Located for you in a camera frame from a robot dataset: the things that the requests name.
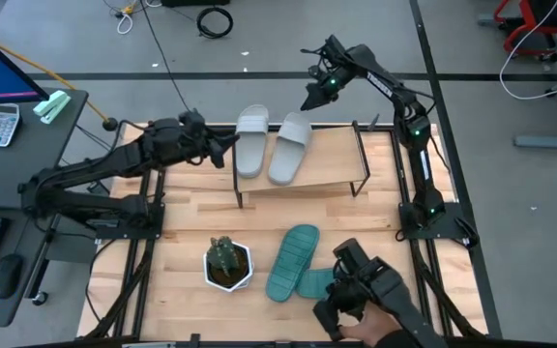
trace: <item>slide sandal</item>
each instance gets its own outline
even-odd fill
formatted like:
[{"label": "slide sandal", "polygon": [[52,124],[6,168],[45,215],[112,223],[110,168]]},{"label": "slide sandal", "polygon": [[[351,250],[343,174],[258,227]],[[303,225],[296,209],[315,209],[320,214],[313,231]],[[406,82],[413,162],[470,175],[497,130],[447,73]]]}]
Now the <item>slide sandal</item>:
[{"label": "slide sandal", "polygon": [[333,269],[306,270],[298,283],[296,292],[307,299],[322,300],[328,296],[326,286],[333,281],[335,281]]},{"label": "slide sandal", "polygon": [[247,107],[238,118],[236,133],[236,169],[243,178],[254,178],[261,172],[268,133],[268,109],[264,105]]},{"label": "slide sandal", "polygon": [[272,155],[268,175],[276,185],[289,185],[307,152],[313,129],[306,117],[295,112],[285,117],[278,130],[277,146]]},{"label": "slide sandal", "polygon": [[319,229],[313,225],[298,225],[287,231],[266,283],[266,295],[270,299],[276,302],[289,299],[310,265],[317,242]]}]

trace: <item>white slide sandal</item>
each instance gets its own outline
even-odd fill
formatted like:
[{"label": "white slide sandal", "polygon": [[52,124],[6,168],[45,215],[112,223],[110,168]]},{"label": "white slide sandal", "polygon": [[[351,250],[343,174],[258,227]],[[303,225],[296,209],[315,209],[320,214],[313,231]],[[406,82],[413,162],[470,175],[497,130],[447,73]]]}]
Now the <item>white slide sandal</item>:
[{"label": "white slide sandal", "polygon": [[306,117],[295,112],[285,117],[278,130],[277,146],[270,162],[268,175],[271,182],[280,186],[291,184],[305,157],[312,132]]},{"label": "white slide sandal", "polygon": [[240,139],[236,143],[236,169],[243,178],[254,178],[263,167],[268,134],[268,109],[264,105],[247,107],[238,118],[236,133]]}]

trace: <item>concrete floor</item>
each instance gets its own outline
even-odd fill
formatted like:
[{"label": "concrete floor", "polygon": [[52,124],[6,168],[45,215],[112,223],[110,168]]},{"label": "concrete floor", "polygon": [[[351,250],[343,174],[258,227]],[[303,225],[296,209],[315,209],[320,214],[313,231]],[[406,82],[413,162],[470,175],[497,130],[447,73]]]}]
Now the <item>concrete floor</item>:
[{"label": "concrete floor", "polygon": [[[110,0],[124,6],[124,0]],[[461,81],[463,74],[491,78],[506,59],[500,33],[476,25],[478,13],[497,0],[419,0],[431,52],[454,130],[463,172],[481,234],[485,263],[502,332],[506,338],[557,342],[557,151],[523,150],[512,144],[522,133],[557,134],[557,99],[517,101],[497,82]],[[300,48],[317,48],[330,34],[345,45],[368,44],[393,73],[426,73],[408,1],[404,0],[233,0],[228,38],[210,41],[194,24],[165,8],[149,15],[169,67],[178,73],[303,72],[315,63]],[[199,8],[183,8],[196,16]],[[0,42],[58,73],[164,73],[148,23],[134,17],[126,36],[98,0],[8,0],[0,14]],[[36,70],[24,64],[30,73]],[[530,59],[511,62],[508,73],[557,73]],[[208,121],[234,121],[249,104],[264,103],[273,121],[297,109],[305,98],[301,79],[201,79],[178,85],[190,107]],[[43,86],[57,86],[40,81]],[[145,121],[183,110],[168,80],[76,80],[79,89],[109,116]],[[408,80],[429,91],[425,77]],[[546,82],[513,82],[516,93],[533,95]],[[389,104],[355,81],[338,102],[308,114],[312,121],[391,121]],[[86,108],[80,124],[110,142],[98,117]],[[75,133],[67,161],[103,154]],[[87,265],[52,263],[44,290],[51,300],[28,303],[13,324],[0,329],[0,347],[69,340],[83,303]]]}]

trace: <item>computer mouse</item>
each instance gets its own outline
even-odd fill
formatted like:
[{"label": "computer mouse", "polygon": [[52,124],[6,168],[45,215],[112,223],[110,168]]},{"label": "computer mouse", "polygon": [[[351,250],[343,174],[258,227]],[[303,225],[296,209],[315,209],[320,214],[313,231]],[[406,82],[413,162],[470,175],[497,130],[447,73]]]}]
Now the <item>computer mouse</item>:
[{"label": "computer mouse", "polygon": [[0,260],[0,299],[8,299],[20,280],[23,258],[17,254],[6,255]]}]

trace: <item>potted plant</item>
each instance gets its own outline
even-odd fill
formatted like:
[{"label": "potted plant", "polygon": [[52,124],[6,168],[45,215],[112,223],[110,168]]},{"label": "potted plant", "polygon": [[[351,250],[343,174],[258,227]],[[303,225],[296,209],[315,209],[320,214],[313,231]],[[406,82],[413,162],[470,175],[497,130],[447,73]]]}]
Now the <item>potted plant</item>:
[{"label": "potted plant", "polygon": [[248,247],[233,243],[229,237],[212,238],[203,255],[205,281],[226,292],[249,286],[252,258]]}]

